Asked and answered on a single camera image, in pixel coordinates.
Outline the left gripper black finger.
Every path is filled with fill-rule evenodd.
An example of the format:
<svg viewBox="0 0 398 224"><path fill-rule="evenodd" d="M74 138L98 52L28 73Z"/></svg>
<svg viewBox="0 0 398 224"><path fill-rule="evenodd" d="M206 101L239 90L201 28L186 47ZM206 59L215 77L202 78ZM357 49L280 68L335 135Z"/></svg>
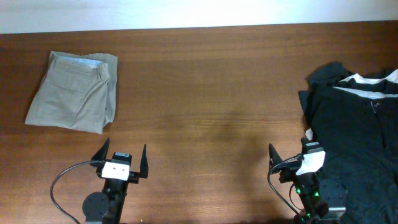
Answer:
<svg viewBox="0 0 398 224"><path fill-rule="evenodd" d="M140 162L140 178L147 179L149 175L149 165L147 161L147 145L145 144L142 150Z"/></svg>
<svg viewBox="0 0 398 224"><path fill-rule="evenodd" d="M108 153L110 139L107 138L100 149L91 157L91 166L100 167L105 161Z"/></svg>

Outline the black shorts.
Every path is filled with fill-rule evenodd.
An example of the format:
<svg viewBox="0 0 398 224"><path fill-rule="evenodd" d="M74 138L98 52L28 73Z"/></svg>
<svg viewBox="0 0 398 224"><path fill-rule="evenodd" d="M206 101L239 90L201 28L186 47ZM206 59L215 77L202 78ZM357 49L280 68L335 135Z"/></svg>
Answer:
<svg viewBox="0 0 398 224"><path fill-rule="evenodd" d="M348 191L343 223L397 223L397 69L361 76L340 62L317 68L299 99L322 175Z"/></svg>

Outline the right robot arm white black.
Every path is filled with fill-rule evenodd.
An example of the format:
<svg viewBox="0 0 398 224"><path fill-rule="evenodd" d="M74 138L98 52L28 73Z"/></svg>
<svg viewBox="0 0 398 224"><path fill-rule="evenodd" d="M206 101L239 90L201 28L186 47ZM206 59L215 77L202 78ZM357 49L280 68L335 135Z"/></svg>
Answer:
<svg viewBox="0 0 398 224"><path fill-rule="evenodd" d="M320 176L326 152L316 141L301 140L301 153L283 160L275 147L269 144L269 171L267 181L273 192L294 213L294 223L341 223L346 213L348 191L333 179ZM299 209L291 199L285 199L274 187L271 176L279 175L281 184L291 183L290 192L296 192L303 205Z"/></svg>

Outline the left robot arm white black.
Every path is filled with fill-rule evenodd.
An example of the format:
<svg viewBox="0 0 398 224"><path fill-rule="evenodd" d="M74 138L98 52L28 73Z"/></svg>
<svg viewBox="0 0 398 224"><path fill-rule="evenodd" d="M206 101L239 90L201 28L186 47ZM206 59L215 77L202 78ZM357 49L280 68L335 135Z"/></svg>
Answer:
<svg viewBox="0 0 398 224"><path fill-rule="evenodd" d="M104 180L100 192L93 192L83 201L82 211L85 223L119 223L129 184L138 184L141 179L148 178L147 146L143 147L139 171L131 171L132 156L115 152L107 159L110 140L91 158L96 175Z"/></svg>

